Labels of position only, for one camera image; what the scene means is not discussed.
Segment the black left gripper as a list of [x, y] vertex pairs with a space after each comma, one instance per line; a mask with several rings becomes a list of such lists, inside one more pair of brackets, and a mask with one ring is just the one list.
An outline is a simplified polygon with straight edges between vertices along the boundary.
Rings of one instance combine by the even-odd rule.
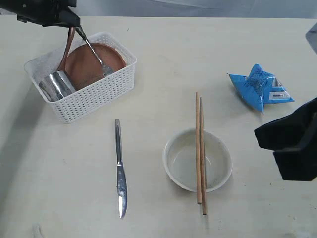
[[21, 22], [32, 22], [43, 27], [78, 27], [80, 17], [70, 8], [75, 0], [1, 0], [0, 7], [17, 15]]

